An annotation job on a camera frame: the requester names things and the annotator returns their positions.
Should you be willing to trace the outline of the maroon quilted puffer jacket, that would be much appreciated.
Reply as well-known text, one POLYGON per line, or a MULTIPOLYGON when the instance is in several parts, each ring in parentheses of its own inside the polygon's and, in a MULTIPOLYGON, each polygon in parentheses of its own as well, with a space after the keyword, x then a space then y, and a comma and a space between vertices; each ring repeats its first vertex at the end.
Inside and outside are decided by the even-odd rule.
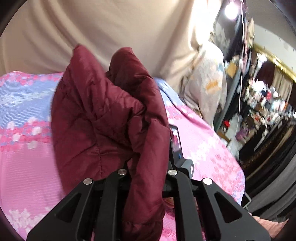
POLYGON ((51 130, 64 192, 127 165, 125 240, 159 240, 170 128, 159 88, 131 48, 115 52, 104 71, 86 47, 75 47, 53 97, 51 130))

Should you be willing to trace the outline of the pink floral bed sheet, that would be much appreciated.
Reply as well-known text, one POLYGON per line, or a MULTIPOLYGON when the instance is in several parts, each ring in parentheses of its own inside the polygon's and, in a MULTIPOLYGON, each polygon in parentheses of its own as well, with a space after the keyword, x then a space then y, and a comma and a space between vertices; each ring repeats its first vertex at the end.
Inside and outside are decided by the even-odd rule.
MULTIPOLYGON (((63 198, 51 138, 51 102, 61 73, 14 71, 1 77, 1 209, 15 231, 29 231, 63 198)), ((245 178, 218 135, 156 79, 166 114, 178 128, 195 180, 211 178, 238 203, 245 178)))

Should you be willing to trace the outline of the grey patterned hanging cloth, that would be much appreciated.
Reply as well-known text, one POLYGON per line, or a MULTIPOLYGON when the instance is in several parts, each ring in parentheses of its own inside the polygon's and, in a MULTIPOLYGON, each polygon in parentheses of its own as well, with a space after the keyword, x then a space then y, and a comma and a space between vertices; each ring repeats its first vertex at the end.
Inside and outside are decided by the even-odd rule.
POLYGON ((212 42, 204 43, 179 85, 180 99, 213 126, 218 109, 224 109, 227 81, 224 56, 212 42))

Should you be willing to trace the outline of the cluttered shelf with items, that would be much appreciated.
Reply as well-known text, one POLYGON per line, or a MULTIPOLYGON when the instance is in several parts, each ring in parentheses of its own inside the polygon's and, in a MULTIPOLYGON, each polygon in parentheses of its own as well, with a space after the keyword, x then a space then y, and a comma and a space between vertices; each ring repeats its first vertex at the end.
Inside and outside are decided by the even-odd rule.
POLYGON ((288 135, 295 104, 295 1, 227 1, 214 25, 228 95, 214 120, 230 152, 251 172, 288 135))

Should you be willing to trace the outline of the beige curtain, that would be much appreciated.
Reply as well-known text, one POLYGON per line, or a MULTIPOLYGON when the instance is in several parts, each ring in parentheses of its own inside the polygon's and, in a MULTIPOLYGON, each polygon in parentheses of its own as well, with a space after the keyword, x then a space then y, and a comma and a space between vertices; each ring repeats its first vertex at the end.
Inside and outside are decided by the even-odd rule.
POLYGON ((1 74, 66 69, 76 45, 109 68, 131 47, 151 76, 177 90, 207 42, 221 1, 26 1, 1 35, 1 74))

